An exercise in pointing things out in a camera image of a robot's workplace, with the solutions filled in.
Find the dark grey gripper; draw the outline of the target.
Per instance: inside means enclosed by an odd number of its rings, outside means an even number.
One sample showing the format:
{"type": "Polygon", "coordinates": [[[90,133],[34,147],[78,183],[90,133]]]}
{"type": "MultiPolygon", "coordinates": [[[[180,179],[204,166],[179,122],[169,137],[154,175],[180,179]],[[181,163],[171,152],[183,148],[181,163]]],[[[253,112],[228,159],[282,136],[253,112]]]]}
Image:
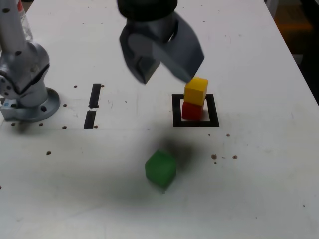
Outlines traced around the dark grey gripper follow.
{"type": "Polygon", "coordinates": [[[127,68],[144,85],[160,64],[190,82],[204,60],[195,32],[176,12],[152,21],[127,19],[119,40],[127,68]]]}

